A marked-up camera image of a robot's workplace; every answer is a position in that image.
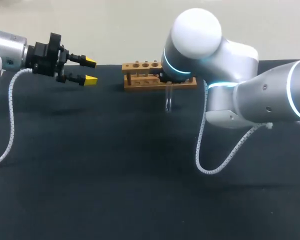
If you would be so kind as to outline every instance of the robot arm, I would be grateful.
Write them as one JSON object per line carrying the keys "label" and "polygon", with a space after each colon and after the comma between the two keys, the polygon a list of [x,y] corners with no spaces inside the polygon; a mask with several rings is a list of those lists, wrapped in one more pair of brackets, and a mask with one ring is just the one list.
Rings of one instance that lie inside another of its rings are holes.
{"label": "robot arm", "polygon": [[90,68],[95,68],[97,64],[85,55],[69,54],[61,45],[61,36],[58,34],[51,33],[48,44],[36,42],[35,46],[31,46],[25,37],[0,31],[0,77],[2,70],[19,71],[28,68],[34,74],[55,77],[61,83],[66,80],[81,86],[97,83],[96,77],[65,74],[64,65],[68,60]]}
{"label": "robot arm", "polygon": [[193,8],[181,13],[167,38],[163,82],[197,76],[209,85],[206,119],[224,128],[300,120],[300,61],[257,76],[258,52],[222,37],[218,19]]}

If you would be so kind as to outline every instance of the wooden test tube rack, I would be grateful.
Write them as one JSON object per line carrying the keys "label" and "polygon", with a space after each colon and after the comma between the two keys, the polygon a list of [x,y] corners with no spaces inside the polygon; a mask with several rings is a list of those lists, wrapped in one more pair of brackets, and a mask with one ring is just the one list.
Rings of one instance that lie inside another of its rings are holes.
{"label": "wooden test tube rack", "polygon": [[[153,62],[134,62],[123,63],[122,73],[124,74],[125,91],[151,91],[164,90],[171,83],[160,82],[159,76],[149,74],[151,69],[162,69],[161,63]],[[187,79],[183,83],[173,84],[174,89],[195,89],[197,81],[195,77]]]}

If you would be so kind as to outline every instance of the test tube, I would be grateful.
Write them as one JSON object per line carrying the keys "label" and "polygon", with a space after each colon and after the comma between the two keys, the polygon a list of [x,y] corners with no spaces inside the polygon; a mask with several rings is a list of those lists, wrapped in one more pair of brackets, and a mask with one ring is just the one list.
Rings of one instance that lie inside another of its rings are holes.
{"label": "test tube", "polygon": [[171,82],[167,82],[165,87],[165,111],[170,113],[172,110],[172,92],[173,92],[173,85]]}

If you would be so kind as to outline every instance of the black table surface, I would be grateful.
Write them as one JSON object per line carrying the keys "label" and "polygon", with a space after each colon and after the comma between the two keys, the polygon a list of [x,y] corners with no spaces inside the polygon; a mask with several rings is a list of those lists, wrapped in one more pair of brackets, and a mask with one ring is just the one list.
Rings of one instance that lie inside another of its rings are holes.
{"label": "black table surface", "polygon": [[[261,61],[259,71],[291,62]],[[21,76],[15,139],[0,164],[0,240],[300,239],[300,126],[260,129],[219,174],[195,167],[203,85],[124,92],[121,66],[69,66],[97,87]],[[9,139],[0,84],[0,155]],[[227,157],[247,129],[206,124],[201,164]]]}

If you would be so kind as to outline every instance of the yellow gripper fingertip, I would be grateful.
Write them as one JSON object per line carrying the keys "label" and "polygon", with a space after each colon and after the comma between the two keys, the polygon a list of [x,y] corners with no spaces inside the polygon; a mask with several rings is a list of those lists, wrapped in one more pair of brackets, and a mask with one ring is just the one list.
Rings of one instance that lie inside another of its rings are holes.
{"label": "yellow gripper fingertip", "polygon": [[96,85],[98,81],[97,77],[85,75],[84,86],[93,86]]}
{"label": "yellow gripper fingertip", "polygon": [[91,58],[89,58],[89,57],[87,57],[87,56],[85,57],[85,60],[88,61],[88,62],[92,62],[92,63],[97,64],[96,61],[92,60]]}

